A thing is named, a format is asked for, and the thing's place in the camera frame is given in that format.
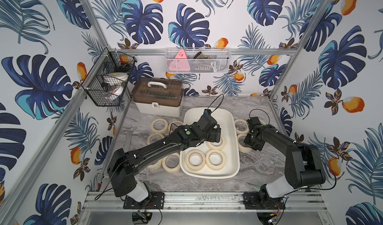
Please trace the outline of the white plastic storage tray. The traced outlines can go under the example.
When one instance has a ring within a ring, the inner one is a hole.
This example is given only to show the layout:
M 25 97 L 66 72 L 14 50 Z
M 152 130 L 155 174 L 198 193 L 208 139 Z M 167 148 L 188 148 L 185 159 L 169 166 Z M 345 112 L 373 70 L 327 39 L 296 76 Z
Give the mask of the white plastic storage tray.
M 232 114 L 224 109 L 211 109 L 221 128 L 219 142 L 204 142 L 180 152 L 180 167 L 189 176 L 204 179 L 229 179 L 240 168 L 239 148 Z

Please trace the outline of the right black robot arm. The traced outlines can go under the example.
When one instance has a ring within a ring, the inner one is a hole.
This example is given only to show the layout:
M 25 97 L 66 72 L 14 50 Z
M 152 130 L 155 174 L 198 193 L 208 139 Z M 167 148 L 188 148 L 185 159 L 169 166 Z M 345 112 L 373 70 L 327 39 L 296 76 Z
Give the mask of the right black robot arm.
M 293 140 L 272 125 L 263 125 L 257 117 L 250 117 L 246 122 L 249 132 L 244 139 L 245 145 L 261 151 L 268 143 L 285 156 L 284 175 L 261 186 L 259 196 L 262 200 L 279 199 L 326 182 L 318 148 Z

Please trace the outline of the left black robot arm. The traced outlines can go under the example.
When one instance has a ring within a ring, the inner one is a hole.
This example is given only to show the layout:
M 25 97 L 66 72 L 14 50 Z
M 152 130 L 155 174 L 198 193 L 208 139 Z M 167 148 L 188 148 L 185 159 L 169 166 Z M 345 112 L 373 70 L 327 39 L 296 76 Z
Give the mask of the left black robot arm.
M 135 178 L 144 168 L 168 155 L 197 147 L 204 142 L 218 142 L 221 128 L 211 114 L 211 110 L 205 109 L 198 121 L 178 126 L 165 138 L 143 148 L 128 152 L 116 150 L 107 169 L 114 195 L 128 195 L 137 202 L 145 200 L 149 196 L 147 188 L 142 185 L 143 192 L 139 192 L 139 182 Z

